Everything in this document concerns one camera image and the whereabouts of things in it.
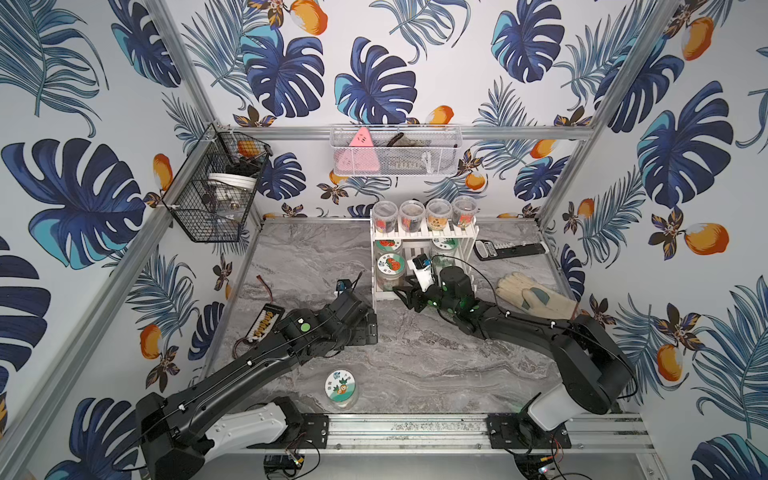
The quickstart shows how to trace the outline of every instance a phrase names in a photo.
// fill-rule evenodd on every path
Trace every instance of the remote control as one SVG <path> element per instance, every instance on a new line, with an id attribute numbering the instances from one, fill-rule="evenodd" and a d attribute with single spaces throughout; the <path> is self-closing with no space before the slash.
<path id="1" fill-rule="evenodd" d="M 546 243 L 494 243 L 490 240 L 475 241 L 475 255 L 482 261 L 499 260 L 501 258 L 524 257 L 526 255 L 538 255 L 547 253 L 549 249 Z"/>

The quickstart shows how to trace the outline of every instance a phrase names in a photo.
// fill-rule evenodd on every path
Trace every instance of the marble countertop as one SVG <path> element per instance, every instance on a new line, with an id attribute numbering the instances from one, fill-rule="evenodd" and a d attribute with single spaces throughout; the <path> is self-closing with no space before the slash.
<path id="1" fill-rule="evenodd" d="M 479 238 L 537 241 L 532 221 L 483 221 Z M 543 255 L 477 261 L 494 285 L 502 276 L 521 271 L 556 290 Z M 356 292 L 371 298 L 369 224 L 362 221 L 325 223 L 267 222 L 259 236 L 244 284 L 233 306 L 222 344 L 213 359 L 219 369 L 232 360 L 234 342 L 251 326 L 269 295 L 257 279 L 270 285 L 274 303 L 290 311 L 322 308 L 333 300 L 336 280 L 352 280 L 363 271 Z M 487 284 L 477 294 L 490 300 Z M 414 313 L 399 301 L 378 301 L 379 343 L 347 347 L 329 359 L 313 359 L 273 380 L 236 411 L 276 396 L 289 396 L 305 412 L 335 412 L 323 391 L 334 369 L 346 368 L 360 390 L 344 412 L 507 412 L 519 410 L 533 395 L 560 382 L 554 363 L 540 353 L 511 343 L 467 336 L 431 310 Z"/>

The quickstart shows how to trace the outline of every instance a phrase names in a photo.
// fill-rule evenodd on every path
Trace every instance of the plastic cup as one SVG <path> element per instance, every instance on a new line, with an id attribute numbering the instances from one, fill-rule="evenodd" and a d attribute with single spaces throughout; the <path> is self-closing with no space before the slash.
<path id="1" fill-rule="evenodd" d="M 371 210 L 373 219 L 373 228 L 380 233 L 391 233 L 395 231 L 397 224 L 397 205 L 389 200 L 381 200 L 373 205 Z"/>
<path id="2" fill-rule="evenodd" d="M 424 220 L 424 204 L 418 200 L 407 200 L 400 204 L 400 221 L 406 232 L 418 232 Z"/>
<path id="3" fill-rule="evenodd" d="M 453 224 L 465 230 L 472 225 L 472 219 L 478 213 L 478 203 L 472 197 L 460 195 L 451 204 L 453 208 Z"/>
<path id="4" fill-rule="evenodd" d="M 444 230 L 451 216 L 451 204 L 442 198 L 433 198 L 427 203 L 427 227 L 430 230 Z"/>

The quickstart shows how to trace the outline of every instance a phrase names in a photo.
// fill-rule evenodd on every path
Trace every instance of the jar label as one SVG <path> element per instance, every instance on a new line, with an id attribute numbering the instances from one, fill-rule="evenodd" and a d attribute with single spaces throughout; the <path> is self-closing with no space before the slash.
<path id="1" fill-rule="evenodd" d="M 376 266 L 386 275 L 396 275 L 406 267 L 406 261 L 397 253 L 385 253 L 376 261 Z"/>
<path id="2" fill-rule="evenodd" d="M 455 238 L 433 238 L 432 243 L 440 250 L 454 250 L 458 246 Z"/>
<path id="3" fill-rule="evenodd" d="M 355 377 L 346 370 L 336 370 L 326 379 L 326 395 L 334 402 L 343 402 L 355 392 Z"/>
<path id="4" fill-rule="evenodd" d="M 385 252 L 394 252 L 402 245 L 402 240 L 377 240 L 376 246 Z"/>

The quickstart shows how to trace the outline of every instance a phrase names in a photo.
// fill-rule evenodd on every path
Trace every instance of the white plastic shelf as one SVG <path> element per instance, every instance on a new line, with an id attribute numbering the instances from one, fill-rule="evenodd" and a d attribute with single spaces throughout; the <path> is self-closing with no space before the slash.
<path id="1" fill-rule="evenodd" d="M 418 240 L 421 238 L 433 239 L 433 238 L 477 238 L 478 228 L 477 219 L 472 219 L 472 224 L 469 225 L 466 230 L 462 230 L 461 227 L 457 227 L 453 224 L 452 220 L 448 220 L 448 225 L 444 230 L 430 230 L 427 227 L 426 218 L 422 220 L 421 227 L 418 232 L 406 232 L 406 229 L 402 225 L 402 222 L 398 220 L 397 226 L 394 232 L 381 233 L 376 230 L 373 231 L 373 241 L 377 240 Z"/>
<path id="2" fill-rule="evenodd" d="M 373 221 L 371 220 L 371 274 L 372 274 L 372 296 L 373 296 L 373 309 L 376 311 L 377 300 L 400 300 L 394 292 L 386 292 L 379 288 L 376 282 L 376 248 L 374 243 L 377 240 L 402 240 L 402 256 L 406 260 L 406 273 L 405 275 L 413 275 L 413 271 L 408 266 L 408 260 L 413 257 L 425 253 L 429 255 L 429 249 L 432 245 L 432 239 L 435 238 L 455 238 L 458 239 L 458 247 L 456 247 L 455 256 L 462 260 L 467 260 L 469 254 L 472 252 L 472 246 L 475 245 L 477 240 L 479 228 L 477 226 L 477 219 L 472 219 L 472 224 L 469 225 L 466 230 L 455 226 L 453 222 L 449 220 L 448 226 L 441 231 L 431 231 L 427 228 L 426 220 L 422 221 L 421 228 L 418 232 L 405 232 L 402 224 L 398 222 L 398 230 L 390 233 L 380 233 L 373 228 Z M 472 269 L 470 269 L 464 262 L 455 261 L 456 266 L 460 266 L 468 275 L 472 281 L 472 289 L 477 291 L 475 283 L 475 276 Z"/>

